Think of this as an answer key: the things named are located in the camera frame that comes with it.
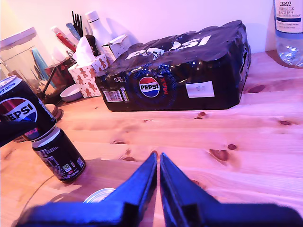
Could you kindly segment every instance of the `pepsi max can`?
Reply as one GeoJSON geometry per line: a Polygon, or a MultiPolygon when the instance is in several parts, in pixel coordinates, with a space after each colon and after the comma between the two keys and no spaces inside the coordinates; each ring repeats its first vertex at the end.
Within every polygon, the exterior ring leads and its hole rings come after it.
{"type": "Polygon", "coordinates": [[[28,84],[17,76],[0,81],[0,115],[8,122],[36,122],[37,127],[23,135],[36,140],[56,124],[56,119],[28,84]]]}
{"type": "Polygon", "coordinates": [[[32,148],[60,181],[73,181],[85,168],[85,160],[60,128],[34,140],[32,148]]]}

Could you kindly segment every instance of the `wooden table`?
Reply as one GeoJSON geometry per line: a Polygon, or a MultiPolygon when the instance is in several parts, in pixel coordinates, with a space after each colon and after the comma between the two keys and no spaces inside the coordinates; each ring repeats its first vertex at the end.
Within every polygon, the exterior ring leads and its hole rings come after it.
{"type": "MultiPolygon", "coordinates": [[[[273,202],[303,216],[303,69],[282,64],[276,52],[252,56],[241,102],[229,110],[112,113],[101,97],[61,108],[57,126],[87,168],[73,184],[46,181],[52,173],[30,142],[0,148],[3,227],[29,199],[27,208],[118,187],[153,151],[221,202],[273,202]]],[[[141,226],[164,226],[159,187],[141,226]]]]}

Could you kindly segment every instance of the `can top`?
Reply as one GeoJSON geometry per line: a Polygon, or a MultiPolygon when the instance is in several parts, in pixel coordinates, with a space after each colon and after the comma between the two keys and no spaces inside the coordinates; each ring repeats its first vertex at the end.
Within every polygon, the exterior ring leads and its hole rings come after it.
{"type": "Polygon", "coordinates": [[[98,190],[87,197],[83,203],[101,202],[114,190],[114,188],[103,188],[101,190],[98,190]]]}
{"type": "Polygon", "coordinates": [[[18,78],[16,75],[7,77],[0,81],[0,95],[8,92],[9,90],[13,89],[17,86],[22,79],[18,78]]]}
{"type": "Polygon", "coordinates": [[[42,138],[41,140],[36,140],[32,142],[32,147],[33,148],[39,148],[44,146],[45,144],[48,144],[49,142],[53,141],[59,134],[60,128],[55,127],[55,129],[47,136],[42,138]]]}

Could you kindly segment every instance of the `tissue box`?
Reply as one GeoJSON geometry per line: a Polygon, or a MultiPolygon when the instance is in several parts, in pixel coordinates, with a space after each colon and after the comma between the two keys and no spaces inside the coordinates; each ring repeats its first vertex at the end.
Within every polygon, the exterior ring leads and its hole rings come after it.
{"type": "Polygon", "coordinates": [[[121,35],[117,38],[103,45],[103,51],[109,61],[112,64],[121,54],[128,50],[131,46],[131,41],[127,35],[121,35]]]}
{"type": "Polygon", "coordinates": [[[75,64],[68,68],[72,78],[78,85],[84,98],[101,96],[101,93],[95,83],[96,73],[106,69],[109,62],[104,54],[95,57],[87,65],[75,64]]]}

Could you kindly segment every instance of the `white bowl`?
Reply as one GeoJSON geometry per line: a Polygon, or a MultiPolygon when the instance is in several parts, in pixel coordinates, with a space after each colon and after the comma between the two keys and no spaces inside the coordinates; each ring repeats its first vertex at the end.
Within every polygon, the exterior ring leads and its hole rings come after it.
{"type": "Polygon", "coordinates": [[[65,102],[72,102],[83,97],[77,84],[73,84],[66,88],[61,92],[60,96],[65,102]]]}

